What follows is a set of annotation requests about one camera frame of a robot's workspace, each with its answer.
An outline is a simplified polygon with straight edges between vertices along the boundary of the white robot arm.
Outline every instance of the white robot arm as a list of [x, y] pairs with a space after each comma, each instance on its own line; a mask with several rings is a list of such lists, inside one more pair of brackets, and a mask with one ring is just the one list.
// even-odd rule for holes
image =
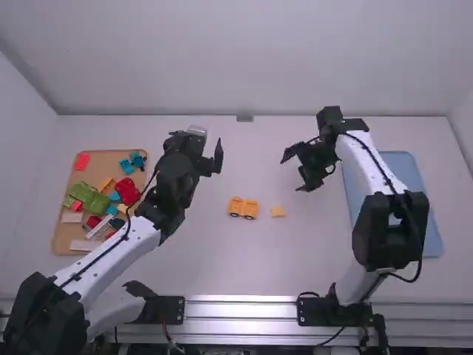
[[[409, 191], [392, 173], [362, 119], [344, 119], [339, 106], [326, 106], [317, 114], [317, 124], [320, 136], [287, 148], [281, 161], [299, 158], [305, 184], [297, 191], [321, 187], [341, 160], [354, 172], [366, 197], [353, 227], [353, 262], [327, 296], [308, 292], [317, 297], [298, 300], [298, 322], [300, 326], [374, 326], [369, 320], [379, 317], [372, 315], [367, 300], [386, 277], [408, 283], [419, 278], [429, 201], [423, 192]], [[400, 222], [391, 224], [391, 214]], [[411, 280], [395, 273], [411, 262], [418, 262]]]
[[184, 221], [201, 176], [222, 170], [220, 139], [213, 158], [202, 156], [207, 132], [191, 126], [170, 133], [164, 154], [142, 194], [156, 186], [129, 216], [127, 223], [100, 247], [52, 277], [36, 272], [20, 286], [4, 330], [2, 354], [76, 355], [88, 340], [118, 324], [136, 319], [163, 321], [162, 299], [138, 281], [125, 284], [120, 302], [101, 295], [132, 263], [153, 251]]

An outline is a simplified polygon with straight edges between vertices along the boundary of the wooden board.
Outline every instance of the wooden board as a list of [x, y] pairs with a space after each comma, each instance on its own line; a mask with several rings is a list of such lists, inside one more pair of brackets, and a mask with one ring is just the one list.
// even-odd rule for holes
[[[90, 186], [94, 186], [96, 189], [102, 184], [106, 178], [113, 178], [115, 182], [123, 179], [124, 177], [131, 178], [136, 187], [141, 191], [146, 184], [146, 170], [144, 172], [136, 169], [136, 171], [130, 175], [125, 175], [119, 164], [120, 160], [129, 158], [129, 153], [138, 151], [143, 157], [147, 157], [148, 153], [142, 149], [130, 149], [130, 150], [92, 150], [83, 151], [78, 153], [86, 153], [90, 155], [89, 163], [87, 168], [83, 171], [75, 169], [75, 162], [77, 156], [72, 162], [71, 174], [69, 181], [67, 182], [67, 189], [64, 192], [64, 196], [67, 195], [69, 188], [80, 181], [88, 183]], [[110, 195], [113, 188], [104, 190], [103, 193]], [[86, 240], [86, 231], [82, 228], [82, 224], [87, 221], [89, 216], [92, 214], [83, 210], [84, 216], [82, 223], [62, 223], [61, 216], [63, 212], [70, 212], [71, 210], [67, 207], [61, 206], [56, 222], [55, 233], [52, 239], [51, 248], [52, 253], [56, 255], [76, 255], [84, 254], [80, 251], [70, 251], [69, 246], [71, 240]], [[126, 219], [125, 214], [118, 212], [117, 217]]]

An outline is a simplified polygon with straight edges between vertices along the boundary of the lego piece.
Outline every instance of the lego piece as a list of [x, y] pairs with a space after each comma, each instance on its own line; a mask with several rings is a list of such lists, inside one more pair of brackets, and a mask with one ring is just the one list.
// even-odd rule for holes
[[274, 206], [271, 209], [271, 216], [273, 217], [286, 217], [286, 211], [284, 206]]
[[85, 170], [87, 167], [87, 164], [89, 163], [90, 155], [88, 154], [79, 154], [77, 156], [77, 161], [75, 162], [75, 169], [76, 170]]
[[242, 216], [247, 220], [254, 220], [258, 217], [259, 204], [256, 200], [246, 200], [243, 205]]
[[92, 239], [93, 237], [96, 237], [96, 234], [100, 233], [101, 229], [105, 227], [112, 218], [113, 214], [108, 214], [105, 216], [98, 225], [93, 227], [92, 230], [86, 234], [86, 239]]
[[131, 152], [130, 160], [132, 161], [132, 164], [139, 168], [142, 172], [145, 171], [146, 157], [142, 157], [139, 152]]
[[62, 206], [67, 207], [68, 209], [71, 208], [72, 204], [77, 201], [74, 197], [66, 195], [62, 201]]
[[228, 213], [230, 216], [239, 217], [242, 213], [244, 203], [245, 200], [243, 200], [241, 197], [232, 197], [230, 203], [228, 204]]
[[79, 211], [82, 211], [82, 202], [81, 201], [75, 201], [72, 206], [71, 206], [71, 210], [75, 211], [75, 212], [79, 212]]
[[82, 222], [82, 214], [74, 212], [64, 212], [61, 217], [61, 223], [80, 223]]
[[120, 160], [120, 165], [125, 174], [130, 175], [135, 171], [135, 167], [131, 165], [128, 159]]
[[108, 196], [100, 192], [94, 192], [90, 199], [84, 202], [84, 208], [93, 213], [102, 215], [110, 206], [110, 199]]
[[112, 185], [114, 184], [115, 184], [115, 180], [113, 180], [111, 177], [108, 177], [104, 181], [102, 181], [102, 183], [98, 187], [98, 191], [103, 192], [105, 189], [112, 187]]
[[92, 251], [102, 245], [99, 240], [71, 240], [69, 250], [73, 251]]
[[110, 205], [108, 209], [106, 209], [106, 212], [107, 214], [112, 214], [113, 217], [116, 216], [118, 214], [118, 209], [117, 209], [117, 206], [114, 206], [114, 205]]
[[125, 226], [125, 221], [121, 218], [114, 218], [109, 222], [109, 225], [114, 229], [120, 229], [121, 227]]
[[89, 228], [95, 228], [101, 221], [102, 219], [98, 216], [90, 216], [86, 222], [86, 225]]
[[72, 187], [69, 189], [69, 195], [76, 200], [86, 202], [96, 191], [97, 189], [81, 181], [80, 183], [75, 183], [72, 185]]
[[109, 196], [109, 199], [112, 202], [121, 202], [120, 194], [116, 192], [115, 190], [113, 190], [112, 194]]
[[127, 206], [131, 206], [140, 199], [140, 191], [135, 187], [135, 183], [129, 177], [118, 181], [115, 184], [115, 190], [120, 195], [123, 203]]
[[120, 205], [117, 206], [117, 208], [118, 208], [118, 211], [120, 211], [121, 213], [126, 214], [126, 209], [127, 209], [128, 207], [126, 207], [126, 205], [123, 205], [123, 204], [121, 203]]

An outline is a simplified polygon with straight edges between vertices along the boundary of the green toy block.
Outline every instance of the green toy block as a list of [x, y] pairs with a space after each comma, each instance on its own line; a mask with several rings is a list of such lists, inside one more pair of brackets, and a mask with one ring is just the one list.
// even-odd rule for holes
[[87, 202], [92, 195], [97, 192], [97, 189], [87, 185], [83, 181], [80, 183], [75, 183], [69, 190], [69, 195], [71, 195], [76, 200]]
[[71, 208], [72, 204], [77, 201], [75, 198], [72, 196], [66, 195], [62, 201], [62, 206], [67, 207], [68, 209]]
[[98, 214], [99, 216], [104, 214], [109, 206], [109, 197], [97, 191], [93, 192], [91, 198], [84, 202], [84, 208], [87, 211], [93, 214]]

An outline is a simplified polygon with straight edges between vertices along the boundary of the black mounting bracket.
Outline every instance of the black mounting bracket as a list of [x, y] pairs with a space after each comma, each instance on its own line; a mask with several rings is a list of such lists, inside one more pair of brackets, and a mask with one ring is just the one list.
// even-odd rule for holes
[[146, 300], [140, 316], [134, 324], [163, 324], [181, 325], [184, 323], [186, 299], [182, 296], [158, 296], [139, 281], [129, 281], [125, 285], [126, 291]]
[[371, 305], [342, 307], [330, 297], [299, 297], [297, 322], [301, 327], [363, 327], [370, 325]]

